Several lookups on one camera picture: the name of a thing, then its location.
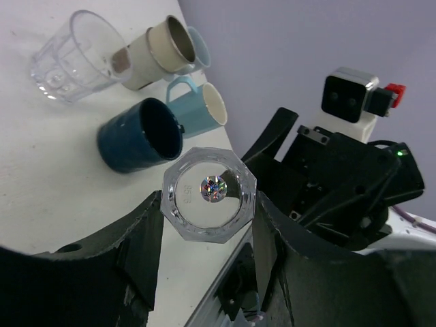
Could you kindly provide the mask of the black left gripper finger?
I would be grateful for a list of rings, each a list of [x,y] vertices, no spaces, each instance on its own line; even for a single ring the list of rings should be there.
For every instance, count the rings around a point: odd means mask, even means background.
[[[137,208],[53,253],[1,249],[2,326],[146,326],[164,218],[154,191]]]

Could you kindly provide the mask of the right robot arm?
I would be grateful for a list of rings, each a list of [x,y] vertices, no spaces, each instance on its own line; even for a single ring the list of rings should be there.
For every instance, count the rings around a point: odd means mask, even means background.
[[[287,108],[278,109],[243,156],[258,189],[288,219],[359,253],[435,248],[435,224],[399,208],[425,188],[405,143],[363,143],[331,129],[301,125],[277,161],[297,118]]]

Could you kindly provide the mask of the dark blue mug front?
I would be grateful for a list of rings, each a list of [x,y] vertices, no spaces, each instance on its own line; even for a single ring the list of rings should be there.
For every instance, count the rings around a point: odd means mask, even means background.
[[[177,159],[183,133],[169,107],[150,97],[99,127],[97,148],[109,168],[127,174]]]

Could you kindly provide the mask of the light blue cup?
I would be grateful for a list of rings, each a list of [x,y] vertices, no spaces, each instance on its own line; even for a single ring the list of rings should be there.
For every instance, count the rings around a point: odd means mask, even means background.
[[[171,99],[171,91],[180,84],[186,84],[190,90]],[[183,126],[185,139],[225,126],[228,122],[224,100],[215,86],[209,82],[197,86],[188,76],[180,76],[168,85],[166,105]]]

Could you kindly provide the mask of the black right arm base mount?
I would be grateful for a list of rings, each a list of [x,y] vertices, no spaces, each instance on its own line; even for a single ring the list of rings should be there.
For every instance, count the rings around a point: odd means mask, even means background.
[[[253,249],[244,243],[229,271],[219,284],[216,295],[227,326],[260,326],[260,309]]]

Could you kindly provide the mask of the clear glass cup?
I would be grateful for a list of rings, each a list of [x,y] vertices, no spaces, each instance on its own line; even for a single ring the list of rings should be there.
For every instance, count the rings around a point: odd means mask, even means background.
[[[160,210],[184,240],[224,244],[253,219],[256,191],[233,151],[193,147],[165,171]]]

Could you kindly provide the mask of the clear plastic cup front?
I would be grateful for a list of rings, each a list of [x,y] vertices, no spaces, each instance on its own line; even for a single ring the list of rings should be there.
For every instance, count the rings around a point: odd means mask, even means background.
[[[121,34],[103,17],[75,11],[31,57],[30,76],[50,99],[74,103],[131,78]]]

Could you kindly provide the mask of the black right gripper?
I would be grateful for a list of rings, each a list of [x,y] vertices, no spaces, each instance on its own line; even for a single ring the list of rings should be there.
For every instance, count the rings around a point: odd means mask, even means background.
[[[433,247],[405,241],[353,252],[392,232],[391,206],[423,194],[409,147],[300,126],[277,161],[298,117],[280,107],[242,156],[266,194],[258,194],[252,230],[269,325],[434,326]]]

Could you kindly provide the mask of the grey ceramic mug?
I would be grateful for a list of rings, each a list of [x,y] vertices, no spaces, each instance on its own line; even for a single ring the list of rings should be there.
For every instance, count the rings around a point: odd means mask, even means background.
[[[193,41],[196,58],[193,63],[190,63],[179,71],[175,72],[175,74],[179,76],[194,73],[211,66],[211,55],[203,37],[194,27],[188,27],[187,30]]]

